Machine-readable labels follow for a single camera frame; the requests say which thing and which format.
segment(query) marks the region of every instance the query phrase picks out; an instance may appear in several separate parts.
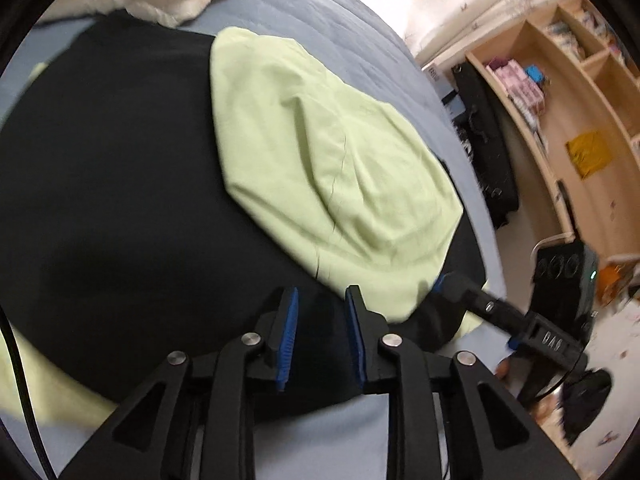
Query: wooden shelf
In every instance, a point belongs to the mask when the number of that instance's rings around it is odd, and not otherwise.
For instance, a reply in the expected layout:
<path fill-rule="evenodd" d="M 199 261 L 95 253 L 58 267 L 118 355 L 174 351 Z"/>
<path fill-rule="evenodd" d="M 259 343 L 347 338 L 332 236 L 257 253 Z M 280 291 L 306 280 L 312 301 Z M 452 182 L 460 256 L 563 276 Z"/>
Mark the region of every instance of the wooden shelf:
<path fill-rule="evenodd" d="M 640 89 L 630 71 L 618 63 L 608 48 L 571 21 L 568 9 L 549 7 L 467 53 L 518 127 L 544 179 L 563 231 L 571 230 L 557 179 L 570 194 L 584 239 L 602 259 L 620 253 L 640 252 L 640 160 L 631 137 L 640 133 Z M 544 33 L 549 23 L 567 22 L 590 56 L 580 62 L 567 57 Z M 484 68 L 495 56 L 513 58 L 522 66 L 537 65 L 550 79 L 546 112 L 540 117 L 549 142 L 542 153 L 520 113 L 502 86 Z M 613 161 L 581 180 L 566 150 L 566 142 L 580 134 L 599 131 Z"/>

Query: black cloth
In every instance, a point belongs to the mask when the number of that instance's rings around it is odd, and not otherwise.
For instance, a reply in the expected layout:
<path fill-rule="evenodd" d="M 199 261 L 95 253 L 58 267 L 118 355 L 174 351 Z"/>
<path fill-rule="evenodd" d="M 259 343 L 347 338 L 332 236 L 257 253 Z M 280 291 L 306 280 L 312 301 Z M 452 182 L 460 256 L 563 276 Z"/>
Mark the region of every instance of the black cloth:
<path fill-rule="evenodd" d="M 0 134 L 0 301 L 54 364 L 121 401 L 169 352 L 221 348 L 296 285 L 289 389 L 313 398 L 287 410 L 346 400 L 342 301 L 225 192 L 213 41 L 114 13 L 26 89 Z M 484 283 L 466 214 L 445 267 Z M 397 331 L 434 350 L 460 320 L 428 297 Z"/>

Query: triangular cutout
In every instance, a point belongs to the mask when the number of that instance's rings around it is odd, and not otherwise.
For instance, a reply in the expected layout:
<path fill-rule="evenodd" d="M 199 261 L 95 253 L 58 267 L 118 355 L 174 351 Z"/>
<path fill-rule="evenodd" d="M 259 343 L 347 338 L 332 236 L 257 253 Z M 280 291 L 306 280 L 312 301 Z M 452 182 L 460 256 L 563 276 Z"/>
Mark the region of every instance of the triangular cutout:
<path fill-rule="evenodd" d="M 524 444 L 529 439 L 529 431 L 492 387 L 488 384 L 480 384 L 478 393 L 480 393 L 496 449 L 509 449 L 518 444 Z"/>
<path fill-rule="evenodd" d="M 164 397 L 164 383 L 155 384 L 113 431 L 113 439 L 124 446 L 146 451 L 151 444 L 158 410 Z"/>

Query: silver screw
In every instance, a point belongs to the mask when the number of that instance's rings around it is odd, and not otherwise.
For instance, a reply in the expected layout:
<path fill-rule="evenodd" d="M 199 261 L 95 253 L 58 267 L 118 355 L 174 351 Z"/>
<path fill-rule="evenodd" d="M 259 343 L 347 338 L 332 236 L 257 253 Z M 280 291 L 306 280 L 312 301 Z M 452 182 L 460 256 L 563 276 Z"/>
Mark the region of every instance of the silver screw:
<path fill-rule="evenodd" d="M 387 346 L 400 346 L 402 338 L 398 334 L 385 334 L 382 336 L 382 342 Z"/>
<path fill-rule="evenodd" d="M 257 345 L 262 338 L 255 332 L 247 332 L 242 336 L 242 343 L 247 346 Z"/>
<path fill-rule="evenodd" d="M 166 357 L 166 360 L 169 361 L 169 364 L 178 366 L 187 360 L 187 354 L 179 350 L 175 350 Z"/>
<path fill-rule="evenodd" d="M 476 364 L 476 356 L 466 350 L 459 352 L 456 358 L 461 365 L 473 366 Z"/>

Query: light green fabric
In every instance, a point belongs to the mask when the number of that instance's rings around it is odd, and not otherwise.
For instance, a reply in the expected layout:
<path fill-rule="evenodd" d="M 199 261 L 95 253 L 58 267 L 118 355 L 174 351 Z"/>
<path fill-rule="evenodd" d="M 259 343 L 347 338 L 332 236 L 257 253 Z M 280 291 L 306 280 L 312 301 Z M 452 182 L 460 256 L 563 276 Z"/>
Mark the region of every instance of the light green fabric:
<path fill-rule="evenodd" d="M 415 129 L 294 40 L 226 28 L 210 74 L 228 193 L 311 275 L 405 320 L 462 215 Z"/>

